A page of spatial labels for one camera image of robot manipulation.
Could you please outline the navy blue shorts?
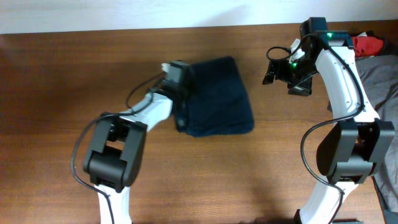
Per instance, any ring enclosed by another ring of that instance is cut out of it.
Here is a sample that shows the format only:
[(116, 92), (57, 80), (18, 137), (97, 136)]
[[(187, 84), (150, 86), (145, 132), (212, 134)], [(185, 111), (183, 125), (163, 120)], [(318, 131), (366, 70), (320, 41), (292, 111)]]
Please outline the navy blue shorts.
[(177, 131), (193, 137), (251, 132), (254, 117), (234, 58), (195, 63), (191, 68), (190, 96), (174, 111)]

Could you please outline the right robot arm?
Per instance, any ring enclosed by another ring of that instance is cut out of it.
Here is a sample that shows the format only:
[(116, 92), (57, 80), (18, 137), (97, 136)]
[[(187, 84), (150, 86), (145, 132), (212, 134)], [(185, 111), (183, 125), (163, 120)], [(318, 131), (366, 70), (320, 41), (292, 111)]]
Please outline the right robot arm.
[(333, 223), (347, 196), (381, 168), (395, 135), (370, 104), (355, 65), (347, 31), (329, 30), (325, 18), (311, 17), (284, 58), (271, 58), (263, 84), (287, 84), (291, 95), (309, 96), (320, 75), (333, 113), (331, 131), (317, 148), (316, 185), (294, 223)]

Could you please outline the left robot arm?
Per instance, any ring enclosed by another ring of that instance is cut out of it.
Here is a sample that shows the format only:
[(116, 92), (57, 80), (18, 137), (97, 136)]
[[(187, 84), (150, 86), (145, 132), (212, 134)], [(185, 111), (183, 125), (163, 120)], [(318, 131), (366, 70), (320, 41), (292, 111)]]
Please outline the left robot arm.
[(105, 112), (83, 130), (93, 130), (83, 171), (90, 178), (86, 186), (98, 194), (101, 223), (132, 222), (129, 193), (141, 168), (147, 133), (189, 96), (192, 75), (183, 61), (163, 63), (140, 102), (123, 112)]

